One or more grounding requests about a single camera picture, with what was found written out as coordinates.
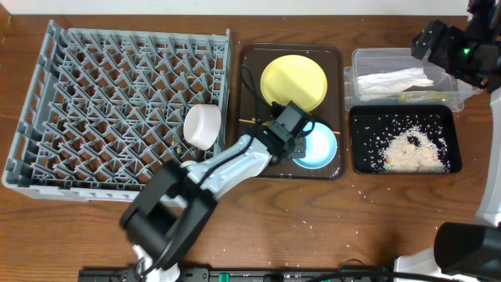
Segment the light blue bowl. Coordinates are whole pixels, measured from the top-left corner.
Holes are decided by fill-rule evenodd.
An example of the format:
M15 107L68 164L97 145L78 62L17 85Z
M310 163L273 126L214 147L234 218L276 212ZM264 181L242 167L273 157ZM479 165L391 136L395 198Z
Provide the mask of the light blue bowl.
M309 122L305 131L310 133L305 137L305 155L294 158L293 161L307 169L320 169L327 166L337 153L337 139L333 131L326 125Z

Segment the white paper napkin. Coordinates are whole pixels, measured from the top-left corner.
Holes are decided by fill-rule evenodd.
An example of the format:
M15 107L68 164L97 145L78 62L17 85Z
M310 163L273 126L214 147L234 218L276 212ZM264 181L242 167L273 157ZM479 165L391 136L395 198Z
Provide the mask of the white paper napkin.
M427 77L423 68L407 68L357 77L357 89L361 93L403 92L414 86L431 87L433 85L434 81Z

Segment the green snack wrapper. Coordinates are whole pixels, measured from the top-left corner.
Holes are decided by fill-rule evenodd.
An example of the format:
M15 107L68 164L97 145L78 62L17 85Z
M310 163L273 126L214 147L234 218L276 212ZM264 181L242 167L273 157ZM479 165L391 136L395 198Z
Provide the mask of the green snack wrapper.
M442 103L447 98L446 94L436 91L402 92L398 96L398 102L400 104Z

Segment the white round bowl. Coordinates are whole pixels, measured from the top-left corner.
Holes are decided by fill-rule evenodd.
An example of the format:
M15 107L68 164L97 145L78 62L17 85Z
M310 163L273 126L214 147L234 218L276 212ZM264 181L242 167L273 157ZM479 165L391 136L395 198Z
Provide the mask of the white round bowl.
M187 113L183 135L187 143L208 150L218 138L222 115L218 106L196 104Z

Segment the pile of rice waste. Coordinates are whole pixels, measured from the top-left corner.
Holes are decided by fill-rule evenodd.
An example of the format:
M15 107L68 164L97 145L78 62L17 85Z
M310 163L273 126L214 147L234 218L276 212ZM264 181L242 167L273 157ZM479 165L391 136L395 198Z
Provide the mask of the pile of rice waste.
M351 144L362 173L447 173L449 145L437 114L377 114L352 118Z

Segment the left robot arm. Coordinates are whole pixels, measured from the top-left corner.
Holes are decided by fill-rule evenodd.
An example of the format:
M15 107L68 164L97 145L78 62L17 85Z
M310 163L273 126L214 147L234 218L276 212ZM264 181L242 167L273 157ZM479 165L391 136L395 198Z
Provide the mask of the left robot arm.
M178 278L178 263L200 235L219 198L268 165L289 157L315 127L310 113L274 103L267 125L256 121L229 149L206 161L167 161L121 216L120 225L139 251L137 281Z

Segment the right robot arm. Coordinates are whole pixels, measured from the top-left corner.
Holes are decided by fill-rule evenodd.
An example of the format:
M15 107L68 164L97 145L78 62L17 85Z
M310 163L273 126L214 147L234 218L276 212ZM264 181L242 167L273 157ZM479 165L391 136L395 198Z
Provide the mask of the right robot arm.
M467 172L486 178L474 223L445 222L432 247L396 258L391 281L498 281L500 279L500 3L470 1L466 28L431 21L411 45L413 57L427 58L468 85L486 91L492 112L487 140L470 138Z

